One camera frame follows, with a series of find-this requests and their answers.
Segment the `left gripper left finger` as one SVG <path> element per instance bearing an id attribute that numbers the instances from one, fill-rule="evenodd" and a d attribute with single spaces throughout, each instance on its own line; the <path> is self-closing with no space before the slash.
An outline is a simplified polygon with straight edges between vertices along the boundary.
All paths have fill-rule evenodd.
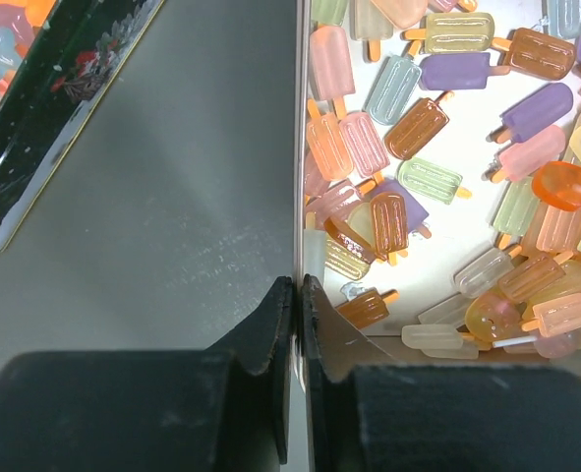
<path id="1" fill-rule="evenodd" d="M 33 351 L 0 371 L 0 471 L 276 471 L 293 282 L 203 350 Z"/>

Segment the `gold tin pastel gummies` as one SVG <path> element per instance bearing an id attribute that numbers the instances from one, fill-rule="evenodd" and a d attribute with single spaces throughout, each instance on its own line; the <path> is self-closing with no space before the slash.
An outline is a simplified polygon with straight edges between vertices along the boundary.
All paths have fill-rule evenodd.
<path id="1" fill-rule="evenodd" d="M 405 361 L 581 376 L 581 1 L 314 1 L 303 271 Z"/>

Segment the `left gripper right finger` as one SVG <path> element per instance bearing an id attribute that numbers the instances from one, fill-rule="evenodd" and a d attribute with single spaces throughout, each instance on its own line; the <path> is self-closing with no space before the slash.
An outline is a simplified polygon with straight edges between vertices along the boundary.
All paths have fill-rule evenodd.
<path id="1" fill-rule="evenodd" d="M 301 287 L 314 471 L 581 471 L 581 379 L 554 367 L 407 363 Z"/>

